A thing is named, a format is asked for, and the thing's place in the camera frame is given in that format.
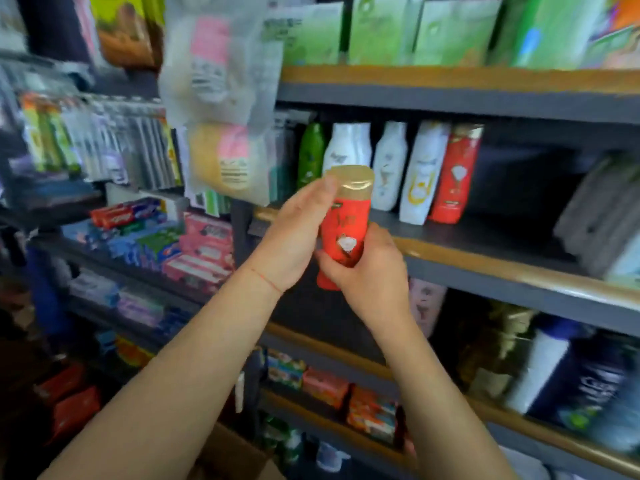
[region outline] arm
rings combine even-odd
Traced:
[[[386,230],[371,224],[348,269],[322,251],[320,267],[371,330],[400,392],[425,478],[516,480],[504,455],[453,384],[413,320],[406,266]]]
[[[282,291],[307,267],[335,188],[318,180],[286,202],[246,263],[40,478],[185,478]]]

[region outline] forearm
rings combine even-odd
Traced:
[[[425,478],[515,480],[482,422],[411,316],[376,336],[398,386]]]
[[[185,478],[279,297],[241,267],[42,478]]]

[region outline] hand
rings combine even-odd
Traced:
[[[337,188],[335,177],[324,177],[300,189],[282,206],[247,265],[280,291],[296,284],[311,261],[318,228]]]
[[[386,229],[369,224],[362,258],[353,268],[337,263],[324,251],[316,251],[316,258],[374,336],[392,330],[398,319],[411,317],[406,265]]]

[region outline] green bottle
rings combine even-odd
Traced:
[[[326,150],[326,138],[320,123],[307,126],[300,142],[300,160],[298,161],[298,188],[322,177],[322,161]]]

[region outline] red string bracelet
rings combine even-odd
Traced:
[[[252,272],[254,272],[255,274],[257,274],[258,276],[260,276],[265,282],[267,282],[271,288],[273,288],[274,290],[276,290],[278,293],[280,293],[280,295],[284,294],[284,291],[281,291],[280,288],[278,288],[274,282],[272,282],[270,279],[268,279],[265,275],[263,275],[262,273],[260,273],[259,271],[256,271],[254,268],[250,267],[249,268]]]

